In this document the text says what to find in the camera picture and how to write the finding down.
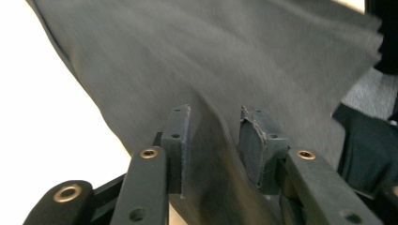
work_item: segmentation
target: black metal arm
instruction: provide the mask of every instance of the black metal arm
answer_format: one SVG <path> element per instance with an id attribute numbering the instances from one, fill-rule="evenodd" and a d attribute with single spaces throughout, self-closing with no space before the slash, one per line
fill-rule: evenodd
<path id="1" fill-rule="evenodd" d="M 85 181 L 53 187 L 24 224 L 168 224 L 168 194 L 186 191 L 190 117 L 189 105 L 176 107 L 154 146 L 131 156 L 125 175 L 95 190 Z M 238 151 L 259 191 L 279 196 L 285 224 L 381 224 L 320 154 L 290 149 L 264 112 L 242 107 Z M 366 203 L 398 200 L 393 192 L 380 196 Z M 397 209 L 389 204 L 389 212 Z"/>

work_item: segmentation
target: wrinkled cloth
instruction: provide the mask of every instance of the wrinkled cloth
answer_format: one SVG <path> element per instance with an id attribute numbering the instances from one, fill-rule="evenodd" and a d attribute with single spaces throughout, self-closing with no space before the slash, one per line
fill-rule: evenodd
<path id="1" fill-rule="evenodd" d="M 398 127 L 342 104 L 333 117 L 346 130 L 338 172 L 353 188 L 373 196 L 398 182 Z"/>
<path id="2" fill-rule="evenodd" d="M 189 224 L 281 222 L 236 154 L 241 105 L 337 167 L 330 118 L 373 66 L 379 21 L 329 1 L 28 0 L 71 73 L 129 152 L 191 104 Z"/>

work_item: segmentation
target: metal rivet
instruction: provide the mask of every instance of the metal rivet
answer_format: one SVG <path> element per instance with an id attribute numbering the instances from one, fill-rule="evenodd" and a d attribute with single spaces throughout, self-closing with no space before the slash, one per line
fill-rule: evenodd
<path id="1" fill-rule="evenodd" d="M 158 150 L 156 149 L 146 149 L 141 152 L 142 158 L 154 158 L 157 155 L 158 155 Z"/>
<path id="2" fill-rule="evenodd" d="M 340 211 L 340 216 L 345 218 L 350 223 L 355 223 L 355 224 L 360 224 L 362 223 L 362 218 L 358 216 L 356 213 L 354 213 L 351 210 L 342 210 Z"/>
<path id="3" fill-rule="evenodd" d="M 146 210 L 143 208 L 134 209 L 130 213 L 130 220 L 132 222 L 140 222 L 146 217 Z"/>
<path id="4" fill-rule="evenodd" d="M 66 195 L 66 192 L 69 190 L 71 190 L 72 193 Z M 62 187 L 54 194 L 54 201 L 56 201 L 57 203 L 67 203 L 69 201 L 76 199 L 81 193 L 82 193 L 82 188 L 78 185 Z"/>
<path id="5" fill-rule="evenodd" d="M 313 160 L 315 158 L 315 154 L 307 150 L 298 150 L 298 156 L 300 158 L 309 159 L 309 160 Z"/>
<path id="6" fill-rule="evenodd" d="M 392 188 L 392 193 L 394 193 L 394 195 L 398 197 L 398 186 Z"/>

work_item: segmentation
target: brass grommet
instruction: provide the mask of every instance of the brass grommet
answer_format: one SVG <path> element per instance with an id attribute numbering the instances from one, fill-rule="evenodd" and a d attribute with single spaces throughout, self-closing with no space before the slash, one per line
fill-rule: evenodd
<path id="1" fill-rule="evenodd" d="M 398 186 L 392 188 L 392 193 L 398 198 Z"/>
<path id="2" fill-rule="evenodd" d="M 158 150 L 146 149 L 146 150 L 142 151 L 140 155 L 142 158 L 154 158 L 155 156 L 158 155 Z"/>
<path id="3" fill-rule="evenodd" d="M 67 196 L 63 196 L 63 194 L 68 190 L 72 190 L 72 193 Z M 81 193 L 82 193 L 82 188 L 78 185 L 62 187 L 54 194 L 54 201 L 56 201 L 57 203 L 67 203 L 69 201 L 76 199 Z"/>
<path id="4" fill-rule="evenodd" d="M 315 154 L 307 151 L 307 150 L 298 150 L 298 156 L 300 158 L 308 159 L 308 160 L 313 160 L 316 158 Z"/>

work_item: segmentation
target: dark gray cloth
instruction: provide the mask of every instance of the dark gray cloth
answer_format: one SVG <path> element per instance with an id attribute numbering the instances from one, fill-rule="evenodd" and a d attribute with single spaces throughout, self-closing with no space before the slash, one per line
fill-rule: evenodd
<path id="1" fill-rule="evenodd" d="M 173 107 L 191 104 L 190 188 L 174 200 L 190 224 L 272 217 L 235 154 L 241 105 L 336 167 L 344 130 L 330 114 L 377 61 L 381 40 L 377 20 L 329 1 L 28 2 L 130 152 L 152 143 Z"/>
<path id="2" fill-rule="evenodd" d="M 353 188 L 373 196 L 398 182 L 398 128 L 342 104 L 333 117 L 346 130 L 339 174 Z"/>

